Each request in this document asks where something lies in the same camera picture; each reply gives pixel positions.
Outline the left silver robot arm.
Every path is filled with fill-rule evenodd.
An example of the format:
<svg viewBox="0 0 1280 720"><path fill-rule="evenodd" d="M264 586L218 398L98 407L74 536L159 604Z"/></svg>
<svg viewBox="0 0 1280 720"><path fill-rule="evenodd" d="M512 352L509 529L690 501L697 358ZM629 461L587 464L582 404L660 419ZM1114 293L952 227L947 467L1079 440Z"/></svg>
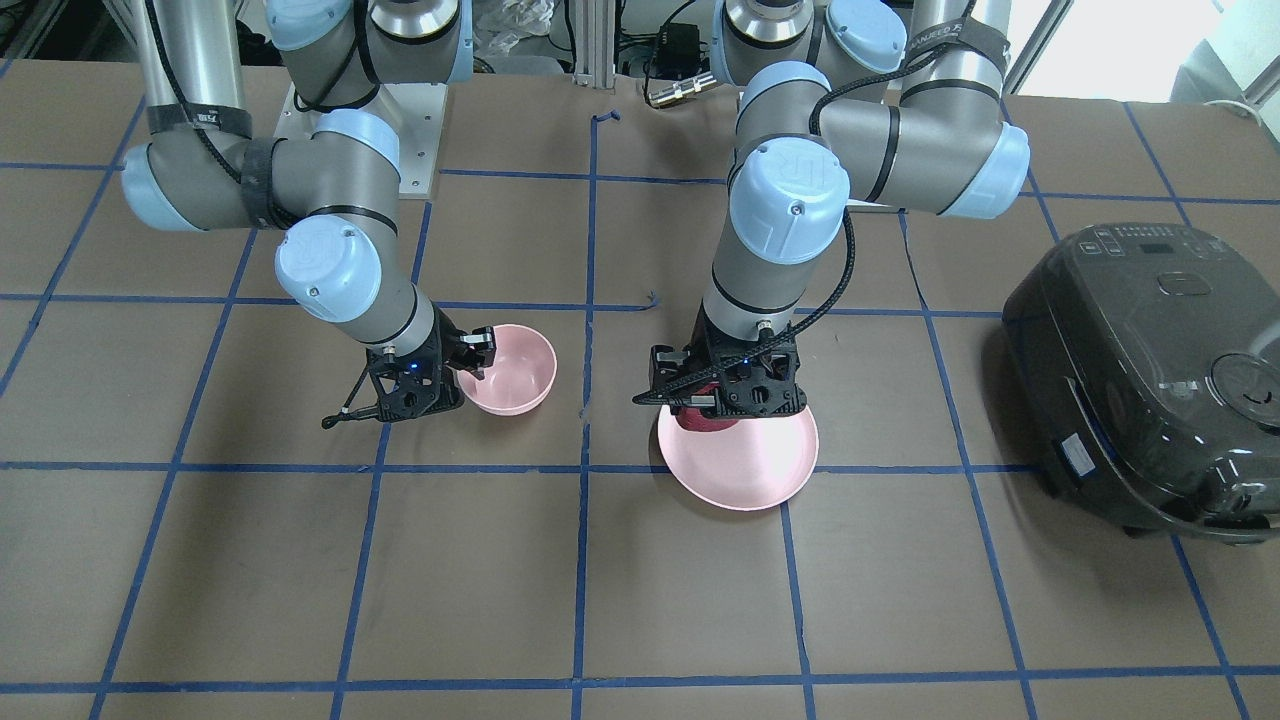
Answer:
<svg viewBox="0 0 1280 720"><path fill-rule="evenodd" d="M1030 165L1004 120L1007 1L719 1L710 69L741 90L724 227L682 350L655 346L644 406L705 419L806 406L796 337L844 295L850 202L992 219Z"/></svg>

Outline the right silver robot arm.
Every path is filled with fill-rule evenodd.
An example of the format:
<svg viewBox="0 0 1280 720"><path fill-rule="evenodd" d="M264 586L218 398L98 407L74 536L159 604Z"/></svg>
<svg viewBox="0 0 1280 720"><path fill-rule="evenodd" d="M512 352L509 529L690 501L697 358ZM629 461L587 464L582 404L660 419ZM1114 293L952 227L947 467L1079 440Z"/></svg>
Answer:
<svg viewBox="0 0 1280 720"><path fill-rule="evenodd" d="M148 141L125 155L131 210L159 231L279 229L280 287L365 350L375 402L323 420L396 423L460 407L456 377L494 363L490 327L462 332L397 265L403 176L396 127L370 111L388 85L474 70L470 1L269 1L270 40L305 138L255 136L232 1L136 1Z"/></svg>

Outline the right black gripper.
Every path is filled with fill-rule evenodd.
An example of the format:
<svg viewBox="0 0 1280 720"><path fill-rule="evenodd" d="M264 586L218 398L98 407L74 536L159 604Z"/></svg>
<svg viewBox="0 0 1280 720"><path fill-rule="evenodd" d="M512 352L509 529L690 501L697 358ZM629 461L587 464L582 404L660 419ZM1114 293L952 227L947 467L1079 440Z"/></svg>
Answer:
<svg viewBox="0 0 1280 720"><path fill-rule="evenodd" d="M447 363L484 380L495 357L493 325L461 332L451 319L438 318L428 341L411 354L366 352L364 374L372 382L376 401L362 409L362 418L394 423L456 410L465 397Z"/></svg>

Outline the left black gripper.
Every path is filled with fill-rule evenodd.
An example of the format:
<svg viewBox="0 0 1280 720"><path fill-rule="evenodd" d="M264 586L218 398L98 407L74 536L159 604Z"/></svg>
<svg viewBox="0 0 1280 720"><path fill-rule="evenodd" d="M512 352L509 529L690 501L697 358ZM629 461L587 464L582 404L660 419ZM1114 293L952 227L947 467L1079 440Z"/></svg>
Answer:
<svg viewBox="0 0 1280 720"><path fill-rule="evenodd" d="M700 419L794 416L808 406L799 368L790 324L780 333L759 325L755 338L740 340L700 310L692 338L681 350L652 346L650 405Z"/></svg>

